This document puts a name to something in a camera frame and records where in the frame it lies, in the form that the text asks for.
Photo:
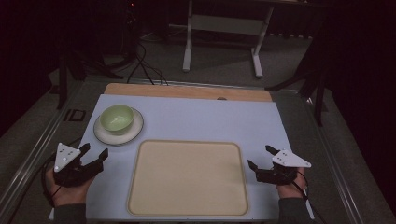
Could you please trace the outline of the person's right hand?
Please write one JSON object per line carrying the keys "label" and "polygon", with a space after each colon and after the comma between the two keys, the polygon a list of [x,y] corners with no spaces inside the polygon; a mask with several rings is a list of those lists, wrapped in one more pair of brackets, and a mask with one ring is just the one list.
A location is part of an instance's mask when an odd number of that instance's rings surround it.
{"label": "person's right hand", "polygon": [[292,183],[288,185],[276,185],[276,190],[280,199],[286,198],[304,198],[307,181],[304,176],[304,168],[297,169],[297,176]]}

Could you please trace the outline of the white plate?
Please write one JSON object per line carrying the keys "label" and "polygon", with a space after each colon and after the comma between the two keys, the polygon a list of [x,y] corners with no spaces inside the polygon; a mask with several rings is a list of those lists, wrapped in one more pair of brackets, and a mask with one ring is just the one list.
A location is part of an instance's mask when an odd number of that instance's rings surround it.
{"label": "white plate", "polygon": [[104,144],[111,146],[124,145],[133,139],[135,139],[142,131],[144,126],[144,120],[141,113],[133,108],[134,121],[131,128],[122,135],[115,135],[109,131],[106,131],[100,124],[100,119],[97,118],[93,125],[93,133],[95,137]]}

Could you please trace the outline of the white metal table frame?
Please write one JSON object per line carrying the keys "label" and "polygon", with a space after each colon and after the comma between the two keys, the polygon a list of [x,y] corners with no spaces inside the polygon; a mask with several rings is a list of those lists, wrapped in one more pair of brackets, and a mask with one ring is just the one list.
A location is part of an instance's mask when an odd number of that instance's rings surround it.
{"label": "white metal table frame", "polygon": [[251,59],[253,62],[256,78],[263,78],[262,64],[260,60],[260,51],[262,42],[265,38],[274,8],[269,7],[266,10],[265,17],[262,21],[250,19],[237,19],[219,16],[208,16],[193,13],[193,0],[189,0],[188,18],[187,18],[187,40],[184,52],[182,70],[189,72],[191,70],[191,52],[192,52],[192,31],[210,31],[240,35],[256,35],[258,42],[251,49]]}

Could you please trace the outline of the light blue table mat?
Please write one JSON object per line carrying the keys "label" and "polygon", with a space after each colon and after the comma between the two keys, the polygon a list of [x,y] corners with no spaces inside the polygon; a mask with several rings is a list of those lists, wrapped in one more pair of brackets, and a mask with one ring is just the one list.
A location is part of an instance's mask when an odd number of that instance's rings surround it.
{"label": "light blue table mat", "polygon": [[[141,133],[120,146],[108,146],[93,133],[93,125],[105,109],[112,105],[128,105],[143,116]],[[278,216],[276,189],[259,183],[248,167],[248,160],[262,169],[272,165],[272,156],[265,146],[286,148],[289,145],[276,104],[230,100],[139,97],[103,94],[99,97],[91,120],[82,137],[91,145],[83,161],[95,160],[108,149],[104,171],[90,187],[86,217],[100,221],[215,221],[268,220]],[[248,211],[236,217],[144,217],[128,209],[134,166],[139,146],[147,140],[198,141],[234,143],[241,150],[245,171]]]}

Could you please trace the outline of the person's left hand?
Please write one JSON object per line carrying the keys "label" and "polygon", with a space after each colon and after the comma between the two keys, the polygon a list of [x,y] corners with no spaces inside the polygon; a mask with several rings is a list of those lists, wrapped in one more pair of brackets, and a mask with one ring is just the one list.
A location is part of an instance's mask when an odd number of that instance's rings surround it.
{"label": "person's left hand", "polygon": [[87,199],[89,187],[94,180],[94,178],[91,178],[81,186],[65,188],[55,184],[52,168],[46,172],[46,178],[49,194],[56,207],[68,204],[84,204]]}

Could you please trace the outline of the green bowl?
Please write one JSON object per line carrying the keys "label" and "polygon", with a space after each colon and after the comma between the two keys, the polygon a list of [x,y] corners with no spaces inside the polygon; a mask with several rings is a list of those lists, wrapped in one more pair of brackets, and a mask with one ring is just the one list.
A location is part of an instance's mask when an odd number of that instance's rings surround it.
{"label": "green bowl", "polygon": [[113,105],[103,111],[99,122],[110,133],[124,134],[134,122],[134,112],[128,105]]}

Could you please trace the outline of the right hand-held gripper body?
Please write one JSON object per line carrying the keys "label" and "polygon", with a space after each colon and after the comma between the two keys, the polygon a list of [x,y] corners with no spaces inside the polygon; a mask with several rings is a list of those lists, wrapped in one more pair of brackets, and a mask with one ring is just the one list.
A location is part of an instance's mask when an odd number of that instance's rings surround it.
{"label": "right hand-held gripper body", "polygon": [[311,167],[309,161],[286,149],[280,150],[275,156],[273,155],[272,163],[273,167],[270,170],[261,169],[259,172],[255,172],[258,182],[288,185],[296,178],[298,168]]}

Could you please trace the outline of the black stand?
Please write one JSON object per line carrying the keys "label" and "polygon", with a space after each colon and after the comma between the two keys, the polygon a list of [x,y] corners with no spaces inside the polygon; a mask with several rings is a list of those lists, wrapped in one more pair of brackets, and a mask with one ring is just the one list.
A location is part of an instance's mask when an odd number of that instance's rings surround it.
{"label": "black stand", "polygon": [[314,106],[314,118],[319,127],[322,126],[321,111],[325,90],[325,79],[328,71],[324,65],[320,65],[322,53],[314,47],[309,47],[301,59],[293,77],[274,86],[266,87],[267,91],[280,91],[293,83],[303,80],[304,84],[298,93],[302,98],[308,99],[313,93],[316,94]]}
{"label": "black stand", "polygon": [[93,67],[100,74],[105,77],[121,79],[112,73],[104,65],[96,62],[82,52],[74,50],[63,50],[59,54],[59,82],[55,86],[55,93],[59,96],[59,101],[57,108],[61,109],[64,107],[66,100],[68,98],[68,85],[67,85],[67,75],[71,74],[76,80],[84,80],[86,77],[85,70],[83,68],[83,63]]}

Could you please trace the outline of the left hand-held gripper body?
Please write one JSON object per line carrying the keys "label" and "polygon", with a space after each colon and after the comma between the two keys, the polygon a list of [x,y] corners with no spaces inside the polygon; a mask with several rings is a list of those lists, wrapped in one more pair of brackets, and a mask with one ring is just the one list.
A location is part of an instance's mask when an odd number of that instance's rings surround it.
{"label": "left hand-held gripper body", "polygon": [[83,165],[79,157],[79,148],[73,148],[60,143],[56,150],[53,167],[55,184],[71,188],[84,184],[87,180],[104,171],[104,165],[92,161]]}

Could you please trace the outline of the beige tray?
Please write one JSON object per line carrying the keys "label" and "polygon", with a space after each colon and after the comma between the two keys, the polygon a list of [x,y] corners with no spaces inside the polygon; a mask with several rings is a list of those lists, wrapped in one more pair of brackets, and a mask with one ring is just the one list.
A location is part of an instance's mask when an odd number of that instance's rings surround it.
{"label": "beige tray", "polygon": [[129,211],[144,217],[236,217],[248,212],[238,145],[147,140],[138,149]]}

